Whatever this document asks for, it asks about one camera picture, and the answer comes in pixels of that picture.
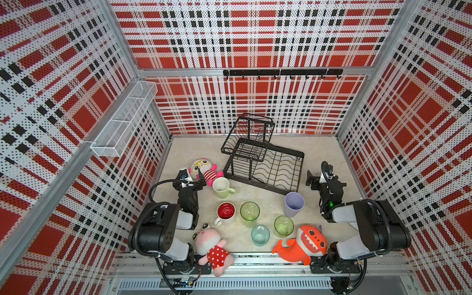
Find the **lavender plastic cup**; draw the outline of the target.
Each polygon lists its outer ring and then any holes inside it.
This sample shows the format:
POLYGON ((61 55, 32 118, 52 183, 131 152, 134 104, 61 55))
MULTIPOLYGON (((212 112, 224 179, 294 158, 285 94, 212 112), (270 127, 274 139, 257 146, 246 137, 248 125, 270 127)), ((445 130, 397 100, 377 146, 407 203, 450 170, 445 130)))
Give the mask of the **lavender plastic cup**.
POLYGON ((284 215, 292 218, 300 212, 305 205, 303 196, 297 192, 289 192, 285 195, 284 200, 284 215))

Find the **tall green glass cup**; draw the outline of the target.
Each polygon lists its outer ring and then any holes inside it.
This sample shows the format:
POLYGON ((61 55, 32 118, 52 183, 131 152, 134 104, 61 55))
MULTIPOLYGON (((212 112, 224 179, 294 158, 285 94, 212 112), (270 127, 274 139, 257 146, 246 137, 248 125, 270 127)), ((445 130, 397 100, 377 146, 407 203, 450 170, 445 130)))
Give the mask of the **tall green glass cup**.
POLYGON ((255 202, 245 202, 240 208, 242 222, 247 228, 256 226, 260 208, 255 202))

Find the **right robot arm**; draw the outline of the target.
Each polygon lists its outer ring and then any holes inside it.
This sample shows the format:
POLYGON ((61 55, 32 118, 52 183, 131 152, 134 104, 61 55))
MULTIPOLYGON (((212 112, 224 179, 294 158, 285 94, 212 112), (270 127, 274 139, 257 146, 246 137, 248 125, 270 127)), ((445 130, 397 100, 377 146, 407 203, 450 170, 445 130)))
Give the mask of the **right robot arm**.
POLYGON ((320 176, 307 172, 306 186, 318 191, 321 216, 329 223, 348 223, 357 233, 345 241, 333 242, 318 263, 335 274, 360 269, 357 261, 389 254, 411 246, 411 235, 393 207, 386 200, 342 201, 346 183, 339 181, 331 168, 320 176))

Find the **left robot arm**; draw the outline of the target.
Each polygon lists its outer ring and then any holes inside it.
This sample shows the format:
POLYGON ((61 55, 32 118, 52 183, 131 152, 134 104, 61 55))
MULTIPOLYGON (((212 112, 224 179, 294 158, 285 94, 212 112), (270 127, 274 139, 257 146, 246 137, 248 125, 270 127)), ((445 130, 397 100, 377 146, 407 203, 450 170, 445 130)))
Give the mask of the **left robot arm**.
POLYGON ((163 260, 168 267, 181 274, 190 274, 197 263, 190 243, 175 237, 177 230, 194 230, 199 220, 198 191, 206 186, 204 175, 198 171, 199 180, 194 181, 185 169, 176 179, 166 179, 154 184, 149 191, 147 203, 130 231, 128 245, 142 256, 163 260), (172 183, 178 192, 178 202, 156 202, 153 191, 161 184, 172 183))

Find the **yellow pink owl plush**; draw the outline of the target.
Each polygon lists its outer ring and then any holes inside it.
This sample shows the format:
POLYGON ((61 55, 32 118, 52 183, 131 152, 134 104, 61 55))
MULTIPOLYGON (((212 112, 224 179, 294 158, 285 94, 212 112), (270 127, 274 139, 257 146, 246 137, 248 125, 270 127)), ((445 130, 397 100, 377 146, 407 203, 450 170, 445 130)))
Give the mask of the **yellow pink owl plush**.
POLYGON ((198 169, 204 174, 206 184, 212 187, 216 178, 224 176, 223 171, 217 171, 217 165, 212 164, 208 159, 198 159, 189 168, 189 174, 193 180, 199 180, 198 169))

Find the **white mug red interior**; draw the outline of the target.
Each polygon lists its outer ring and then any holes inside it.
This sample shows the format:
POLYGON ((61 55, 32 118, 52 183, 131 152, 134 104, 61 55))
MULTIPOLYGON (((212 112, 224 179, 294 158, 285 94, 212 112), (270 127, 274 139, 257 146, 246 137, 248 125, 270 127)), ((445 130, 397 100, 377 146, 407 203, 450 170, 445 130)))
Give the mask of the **white mug red interior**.
POLYGON ((225 225, 231 225, 236 218, 236 207, 230 202, 224 202, 220 204, 216 211, 217 218, 214 222, 216 227, 225 225))

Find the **pink bear plush toy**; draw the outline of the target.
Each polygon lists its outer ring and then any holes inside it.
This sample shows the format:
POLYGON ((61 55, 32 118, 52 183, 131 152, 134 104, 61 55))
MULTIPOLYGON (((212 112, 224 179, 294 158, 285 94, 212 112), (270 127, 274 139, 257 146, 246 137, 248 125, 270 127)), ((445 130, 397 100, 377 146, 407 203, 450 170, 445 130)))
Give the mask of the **pink bear plush toy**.
POLYGON ((224 247, 227 240, 222 239, 220 233, 208 224, 194 234, 194 248, 200 256, 197 263, 200 266, 210 266, 215 277, 221 277, 226 269, 234 263, 234 257, 224 247))

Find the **short green glass cup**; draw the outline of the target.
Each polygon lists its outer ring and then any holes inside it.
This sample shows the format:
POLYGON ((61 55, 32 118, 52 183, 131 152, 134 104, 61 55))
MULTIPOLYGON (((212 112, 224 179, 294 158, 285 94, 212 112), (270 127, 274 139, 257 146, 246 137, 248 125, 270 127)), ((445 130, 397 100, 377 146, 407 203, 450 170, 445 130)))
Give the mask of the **short green glass cup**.
POLYGON ((275 233, 281 238, 290 236, 294 227, 292 219, 285 215, 278 216, 274 221, 275 233))

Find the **red shark plush toy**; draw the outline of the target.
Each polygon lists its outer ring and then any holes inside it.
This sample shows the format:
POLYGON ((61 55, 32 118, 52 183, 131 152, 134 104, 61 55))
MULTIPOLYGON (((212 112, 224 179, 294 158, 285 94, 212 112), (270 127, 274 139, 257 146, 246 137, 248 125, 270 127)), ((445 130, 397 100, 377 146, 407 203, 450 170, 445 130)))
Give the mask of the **red shark plush toy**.
POLYGON ((282 240, 276 244, 272 253, 278 253, 281 259, 290 263, 300 263, 308 266, 311 257, 322 257, 328 252, 328 243, 319 228, 303 225, 297 230, 295 239, 287 242, 287 247, 282 245, 282 240))

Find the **teal glass cup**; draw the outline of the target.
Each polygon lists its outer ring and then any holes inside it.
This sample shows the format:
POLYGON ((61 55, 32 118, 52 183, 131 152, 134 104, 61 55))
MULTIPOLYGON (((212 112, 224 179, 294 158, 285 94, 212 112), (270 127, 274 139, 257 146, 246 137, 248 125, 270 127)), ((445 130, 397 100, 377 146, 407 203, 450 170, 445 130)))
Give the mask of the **teal glass cup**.
POLYGON ((256 246, 262 247, 270 240, 270 231, 266 226, 259 224, 252 229, 251 238, 256 246))

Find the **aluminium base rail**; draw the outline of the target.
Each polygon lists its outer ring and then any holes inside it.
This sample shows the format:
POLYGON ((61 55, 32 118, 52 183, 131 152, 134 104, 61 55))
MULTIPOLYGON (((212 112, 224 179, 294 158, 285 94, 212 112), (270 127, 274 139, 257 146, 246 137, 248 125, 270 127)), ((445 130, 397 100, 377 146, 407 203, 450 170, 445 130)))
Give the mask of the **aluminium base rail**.
MULTIPOLYGON (((199 294, 327 294, 335 286, 348 284, 360 295, 420 295, 413 270, 400 252, 368 260, 366 266, 354 261, 342 272, 332 272, 316 259, 310 265, 288 263, 269 252, 234 253, 234 264, 220 278, 210 267, 195 268, 181 274, 162 263, 169 282, 175 289, 199 294)), ((134 253, 118 255, 104 292, 107 295, 170 294, 156 260, 134 253)))

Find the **black wall hook rail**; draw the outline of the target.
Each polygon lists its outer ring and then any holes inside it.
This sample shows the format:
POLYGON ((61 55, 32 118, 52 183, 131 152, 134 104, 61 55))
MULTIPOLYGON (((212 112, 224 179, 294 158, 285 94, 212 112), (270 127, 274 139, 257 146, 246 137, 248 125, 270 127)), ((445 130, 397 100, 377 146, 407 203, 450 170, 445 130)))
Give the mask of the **black wall hook rail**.
POLYGON ((343 69, 311 69, 311 70, 289 70, 289 69, 277 69, 277 70, 224 70, 223 76, 225 77, 249 77, 249 76, 335 76, 340 77, 343 74, 343 69))

